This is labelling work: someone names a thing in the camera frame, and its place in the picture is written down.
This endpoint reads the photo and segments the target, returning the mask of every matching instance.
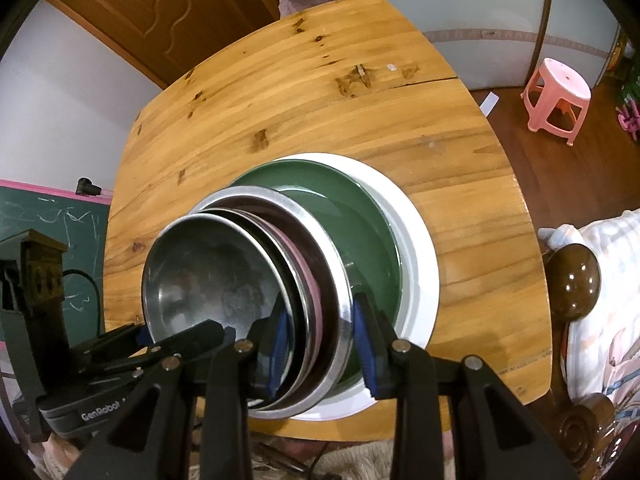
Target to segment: stainless steel bowl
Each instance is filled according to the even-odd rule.
[[[351,289],[340,254],[318,221],[294,200],[260,186],[232,186],[209,195],[191,210],[207,207],[244,210],[291,238],[305,257],[322,290],[323,333],[318,359],[303,384],[283,405],[252,413],[257,418],[287,418],[312,408],[340,380],[351,351]]]
[[[295,326],[289,291],[272,256],[255,237],[225,218],[191,214],[165,227],[142,275],[142,305],[154,341],[213,319],[245,338],[282,294]],[[295,346],[295,330],[290,334]]]
[[[292,376],[287,376],[285,381],[282,383],[278,392],[278,399],[275,402],[264,402],[252,406],[249,410],[249,414],[253,416],[254,410],[265,409],[266,407],[271,406],[274,403],[277,404],[281,400],[289,397],[296,389],[298,389],[300,384],[302,384],[304,379],[308,376],[313,365],[312,358],[314,356],[314,348],[316,344],[318,346],[320,345],[320,341],[316,341],[317,320],[312,304],[313,298],[295,257],[290,253],[286,245],[278,238],[277,234],[273,232],[270,226],[259,216],[246,211],[224,207],[206,208],[201,210],[201,213],[208,213],[226,218],[251,232],[256,237],[261,235],[261,239],[258,241],[263,247],[267,247],[269,245],[275,247],[280,253],[283,261],[286,263],[287,274],[290,274],[293,278],[296,289],[294,294],[296,296],[296,300],[299,300],[299,304],[294,304],[294,294],[289,295],[290,299],[292,299],[294,316],[296,311],[299,311],[302,314],[300,316],[300,322],[298,322],[296,318],[296,341],[298,344],[294,350],[293,364],[290,369]],[[303,330],[299,330],[298,326],[302,324],[302,322],[304,323]]]

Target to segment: white wall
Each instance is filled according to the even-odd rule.
[[[468,88],[526,83],[544,0],[389,1],[425,33]],[[593,85],[616,27],[602,0],[553,0],[547,33],[554,38],[542,53],[573,66]]]
[[[40,1],[0,62],[0,178],[113,189],[129,129],[158,86]]]
[[[535,38],[544,0],[389,0],[423,32],[517,30]],[[468,88],[524,83],[535,44],[511,40],[447,40],[434,46]]]

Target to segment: wooden floor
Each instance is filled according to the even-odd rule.
[[[527,129],[521,91],[495,90],[500,100],[488,119],[513,166],[536,229],[563,223],[582,227],[640,208],[640,146],[618,124],[618,86],[603,82],[593,91],[573,146],[544,130]],[[472,95],[482,102],[487,93]]]

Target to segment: chalkboard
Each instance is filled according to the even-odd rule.
[[[34,229],[66,244],[63,269],[87,272],[102,294],[104,242],[109,206],[61,196],[0,186],[0,240]],[[69,344],[94,337],[98,303],[89,281],[78,275],[64,278],[62,306]],[[0,340],[4,340],[0,327]]]

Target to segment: wooden door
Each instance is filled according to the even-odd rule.
[[[166,84],[273,21],[261,0],[48,1]]]

